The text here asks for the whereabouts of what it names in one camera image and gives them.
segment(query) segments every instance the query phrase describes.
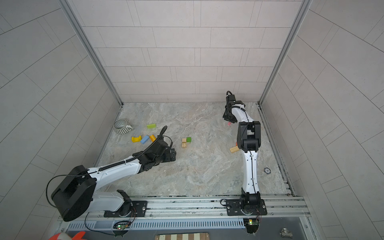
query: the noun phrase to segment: marble floor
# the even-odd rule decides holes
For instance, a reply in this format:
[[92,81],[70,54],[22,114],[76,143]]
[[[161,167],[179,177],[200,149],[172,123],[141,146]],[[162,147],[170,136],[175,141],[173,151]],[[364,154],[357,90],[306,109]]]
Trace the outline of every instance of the marble floor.
[[[245,103],[247,113],[261,121],[255,103]],[[164,135],[172,138],[177,155],[175,162],[160,163],[147,172],[121,178],[104,191],[124,190],[130,196],[141,195],[238,195],[243,182],[241,152],[231,153],[236,145],[238,124],[227,125],[222,118],[225,103],[125,103],[120,118],[127,120],[133,131],[112,133],[99,166],[119,161],[144,150],[145,144],[132,143],[132,136],[155,136],[164,125]],[[147,124],[156,123],[154,129]],[[187,148],[181,138],[192,137]],[[264,168],[269,167],[271,174]],[[286,188],[271,145],[262,124],[262,144],[257,159],[257,179],[261,194],[285,194]]]

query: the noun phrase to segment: toy block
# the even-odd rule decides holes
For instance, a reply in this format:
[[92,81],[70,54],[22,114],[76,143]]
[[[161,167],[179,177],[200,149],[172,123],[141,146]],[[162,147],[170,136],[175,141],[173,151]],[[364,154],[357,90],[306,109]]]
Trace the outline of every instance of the toy block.
[[156,127],[156,123],[152,123],[152,124],[148,124],[147,125],[147,128],[150,129],[150,128],[155,128]]
[[143,139],[140,141],[142,144],[146,143],[149,139],[149,136],[146,135],[145,137],[143,137]]
[[238,146],[235,146],[235,147],[230,148],[229,150],[231,151],[231,153],[234,153],[234,152],[239,151],[240,149]]
[[156,140],[156,137],[155,137],[155,135],[153,135],[153,134],[150,135],[149,138],[152,140],[152,142],[154,142],[154,141]]
[[140,142],[141,141],[141,135],[138,137],[132,137],[132,142]]

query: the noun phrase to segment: wooden block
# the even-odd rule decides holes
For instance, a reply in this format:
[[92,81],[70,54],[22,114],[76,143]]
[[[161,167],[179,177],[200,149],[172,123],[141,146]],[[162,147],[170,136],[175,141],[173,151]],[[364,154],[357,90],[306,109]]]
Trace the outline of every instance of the wooden block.
[[230,148],[229,150],[231,151],[231,153],[234,153],[234,152],[239,151],[240,149],[238,146],[235,146],[235,147]]

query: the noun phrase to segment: green block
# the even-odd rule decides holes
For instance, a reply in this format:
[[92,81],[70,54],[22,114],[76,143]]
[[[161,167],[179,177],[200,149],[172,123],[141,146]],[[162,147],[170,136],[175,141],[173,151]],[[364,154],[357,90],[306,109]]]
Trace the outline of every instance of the green block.
[[147,125],[147,128],[155,128],[155,127],[156,127],[156,123],[152,123],[152,124]]

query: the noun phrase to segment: black mounting plate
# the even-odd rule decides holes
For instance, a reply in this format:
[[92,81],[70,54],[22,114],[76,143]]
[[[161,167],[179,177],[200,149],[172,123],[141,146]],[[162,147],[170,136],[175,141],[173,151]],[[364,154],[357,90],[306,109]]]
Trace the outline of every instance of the black mounting plate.
[[[225,200],[227,203],[227,206],[229,206],[229,209],[227,207],[227,214],[228,216],[257,216],[257,211],[253,211],[250,214],[245,214],[243,211],[241,211],[241,203],[240,200],[230,200],[226,199]],[[260,215],[267,215],[266,208],[264,208],[265,202],[263,199],[260,200],[260,208],[259,212]]]
[[[145,212],[147,210],[148,202],[147,201],[132,201],[132,204],[133,204],[133,207],[136,210],[136,217],[144,217],[145,216]],[[114,217],[114,218],[117,218],[117,217],[120,217],[120,216],[116,212],[105,211],[104,212],[104,217]]]

